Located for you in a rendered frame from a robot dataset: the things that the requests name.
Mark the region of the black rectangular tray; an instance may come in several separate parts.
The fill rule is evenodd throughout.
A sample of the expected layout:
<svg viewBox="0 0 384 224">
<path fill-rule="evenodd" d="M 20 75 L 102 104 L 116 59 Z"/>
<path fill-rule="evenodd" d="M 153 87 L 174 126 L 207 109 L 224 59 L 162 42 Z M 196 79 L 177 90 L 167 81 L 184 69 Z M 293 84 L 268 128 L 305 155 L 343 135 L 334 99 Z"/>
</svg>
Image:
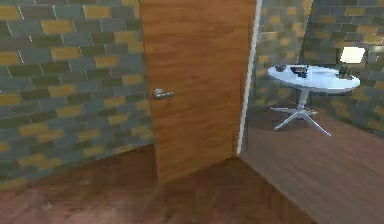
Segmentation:
<svg viewBox="0 0 384 224">
<path fill-rule="evenodd" d="M 306 78 L 308 74 L 308 66 L 291 66 L 290 70 L 300 78 Z"/>
</svg>

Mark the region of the brown wooden room door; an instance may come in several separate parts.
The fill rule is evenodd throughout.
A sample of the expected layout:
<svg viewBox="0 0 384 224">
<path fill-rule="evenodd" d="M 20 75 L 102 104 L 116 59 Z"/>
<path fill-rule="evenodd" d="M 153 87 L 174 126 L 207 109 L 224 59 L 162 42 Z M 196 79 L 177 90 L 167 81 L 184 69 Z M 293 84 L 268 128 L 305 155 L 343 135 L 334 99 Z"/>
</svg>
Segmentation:
<svg viewBox="0 0 384 224">
<path fill-rule="evenodd" d="M 259 1 L 140 1 L 159 182 L 235 154 Z"/>
</svg>

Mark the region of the white round pedestal table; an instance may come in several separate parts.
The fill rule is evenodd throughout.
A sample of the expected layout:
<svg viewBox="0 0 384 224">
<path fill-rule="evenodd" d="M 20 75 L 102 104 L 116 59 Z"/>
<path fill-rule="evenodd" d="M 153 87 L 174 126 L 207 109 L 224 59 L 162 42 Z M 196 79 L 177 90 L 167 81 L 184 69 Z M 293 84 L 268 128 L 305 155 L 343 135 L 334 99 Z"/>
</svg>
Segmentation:
<svg viewBox="0 0 384 224">
<path fill-rule="evenodd" d="M 274 80 L 282 83 L 283 85 L 296 88 L 300 91 L 298 104 L 295 108 L 276 108 L 271 107 L 271 110 L 277 112 L 290 113 L 290 116 L 282 121 L 279 125 L 275 126 L 275 130 L 283 128 L 294 119 L 303 119 L 311 124 L 319 132 L 326 136 L 330 133 L 324 130 L 311 116 L 316 114 L 316 111 L 307 109 L 305 107 L 307 99 L 311 92 L 326 93 L 326 94 L 340 94 L 352 91 L 360 86 L 360 79 L 352 76 L 351 80 L 340 79 L 338 77 L 339 71 L 320 66 L 311 65 L 292 65 L 287 64 L 283 72 L 278 72 L 275 66 L 271 66 L 267 72 Z M 290 70 L 291 66 L 308 66 L 308 74 L 306 78 L 300 78 Z"/>
</svg>

